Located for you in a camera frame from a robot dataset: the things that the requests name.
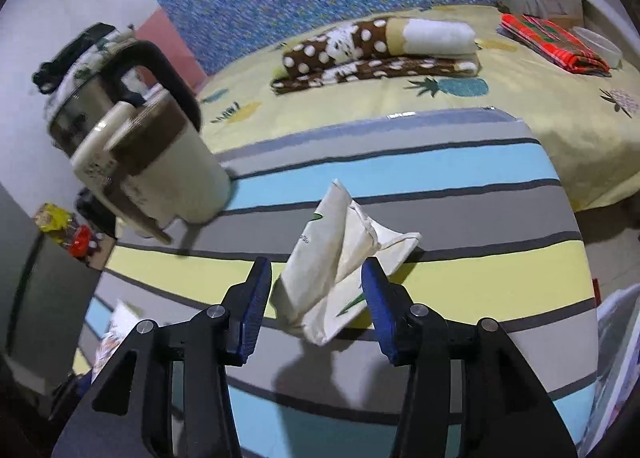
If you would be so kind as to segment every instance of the white wall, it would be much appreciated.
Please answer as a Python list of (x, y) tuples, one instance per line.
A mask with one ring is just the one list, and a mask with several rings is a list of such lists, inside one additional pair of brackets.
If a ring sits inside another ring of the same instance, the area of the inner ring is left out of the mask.
[(32, 215), (41, 203), (69, 210), (81, 187), (47, 135), (31, 73), (96, 22), (140, 25), (156, 0), (7, 0), (0, 10), (0, 183)]

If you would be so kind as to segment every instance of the pink panel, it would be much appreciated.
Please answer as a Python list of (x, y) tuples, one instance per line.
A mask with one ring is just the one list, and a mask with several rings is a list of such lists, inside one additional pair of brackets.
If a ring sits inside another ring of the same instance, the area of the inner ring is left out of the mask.
[[(158, 8), (140, 28), (136, 29), (136, 37), (140, 40), (155, 43), (192, 91), (195, 92), (198, 86), (207, 78), (207, 74), (197, 62), (187, 44), (178, 35), (178, 30), (169, 21), (162, 8)], [(151, 87), (156, 83), (151, 73), (147, 70), (140, 71), (147, 86)]]

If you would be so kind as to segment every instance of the white cloth bag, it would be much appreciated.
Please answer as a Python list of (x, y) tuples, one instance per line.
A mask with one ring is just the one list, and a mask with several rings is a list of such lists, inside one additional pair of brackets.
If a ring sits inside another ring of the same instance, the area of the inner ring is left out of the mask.
[(334, 180), (274, 285), (278, 319), (310, 342), (326, 344), (366, 307), (360, 282), (365, 259), (375, 256), (391, 275), (420, 237), (375, 222)]

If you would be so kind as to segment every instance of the striped tablecloth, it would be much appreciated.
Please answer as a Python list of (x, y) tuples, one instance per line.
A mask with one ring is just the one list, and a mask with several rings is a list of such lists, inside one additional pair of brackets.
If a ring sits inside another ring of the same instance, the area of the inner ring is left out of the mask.
[[(257, 255), (271, 259), (275, 279), (338, 178), (376, 221), (422, 234), (392, 280), (445, 318), (500, 321), (579, 440), (598, 359), (593, 288), (571, 207), (524, 122), (491, 108), (411, 113), (219, 159), (236, 181), (214, 221), (174, 222), (171, 246), (133, 231), (119, 239), (87, 312), (76, 368), (91, 364), (118, 300), (175, 323), (222, 300)], [(459, 362), (452, 372), (448, 456), (457, 453), (462, 419)], [(268, 306), (254, 355), (227, 373), (247, 456), (388, 456), (407, 369), (380, 353), (367, 311), (318, 348), (278, 330)], [(179, 410), (179, 391), (174, 403)]]

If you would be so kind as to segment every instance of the red folded fabric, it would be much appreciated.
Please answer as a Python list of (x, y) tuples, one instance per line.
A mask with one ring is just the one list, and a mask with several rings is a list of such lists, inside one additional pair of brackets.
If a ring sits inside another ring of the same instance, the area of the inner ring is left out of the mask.
[(528, 15), (503, 14), (500, 25), (570, 73), (608, 75), (609, 65), (557, 24)]

